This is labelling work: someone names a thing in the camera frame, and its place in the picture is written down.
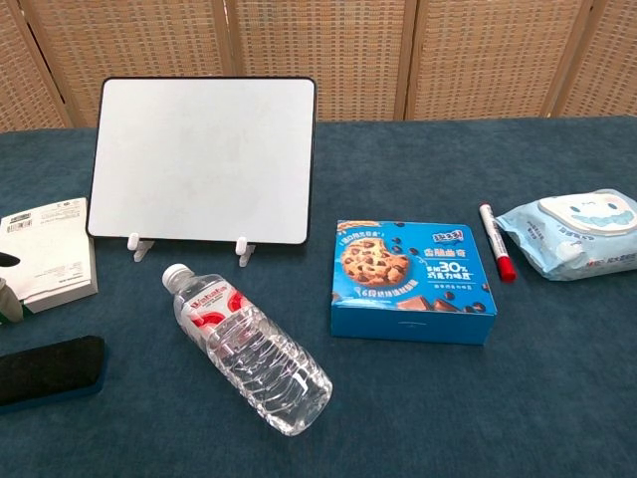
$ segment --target product box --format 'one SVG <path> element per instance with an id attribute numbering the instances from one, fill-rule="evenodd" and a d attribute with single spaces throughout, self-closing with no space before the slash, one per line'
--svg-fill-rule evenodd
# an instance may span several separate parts
<path id="1" fill-rule="evenodd" d="M 483 345 L 496 312 L 468 226 L 338 221 L 334 336 Z"/>
<path id="2" fill-rule="evenodd" d="M 93 240 L 86 224 L 84 197 L 2 218 L 0 251 L 17 257 L 20 263 L 0 268 L 0 277 L 26 314 L 98 291 Z"/>

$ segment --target cookie box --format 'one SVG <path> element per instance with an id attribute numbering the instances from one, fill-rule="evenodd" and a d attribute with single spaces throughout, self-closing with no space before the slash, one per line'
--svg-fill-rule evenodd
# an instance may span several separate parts
<path id="1" fill-rule="evenodd" d="M 483 345 L 495 316 L 468 226 L 338 221 L 334 336 Z"/>

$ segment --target white box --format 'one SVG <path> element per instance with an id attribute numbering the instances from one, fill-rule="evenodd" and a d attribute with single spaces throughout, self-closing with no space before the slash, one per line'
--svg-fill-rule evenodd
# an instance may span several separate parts
<path id="1" fill-rule="evenodd" d="M 86 231 L 87 200 L 48 204 L 4 217 L 0 251 L 20 259 L 0 277 L 36 313 L 98 291 L 93 239 Z"/>

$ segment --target cartoon face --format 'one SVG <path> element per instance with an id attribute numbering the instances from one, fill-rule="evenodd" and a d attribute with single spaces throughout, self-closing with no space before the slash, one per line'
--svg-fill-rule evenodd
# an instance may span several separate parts
<path id="1" fill-rule="evenodd" d="M 539 208 L 582 232 L 612 236 L 637 229 L 637 211 L 609 192 L 546 197 L 539 201 Z"/>

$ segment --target red marker cap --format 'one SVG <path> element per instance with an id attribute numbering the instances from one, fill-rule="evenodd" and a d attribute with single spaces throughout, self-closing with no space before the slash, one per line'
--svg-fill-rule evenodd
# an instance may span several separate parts
<path id="1" fill-rule="evenodd" d="M 500 278 L 503 282 L 513 282 L 517 276 L 514 263 L 509 256 L 498 259 L 498 272 L 500 272 Z"/>

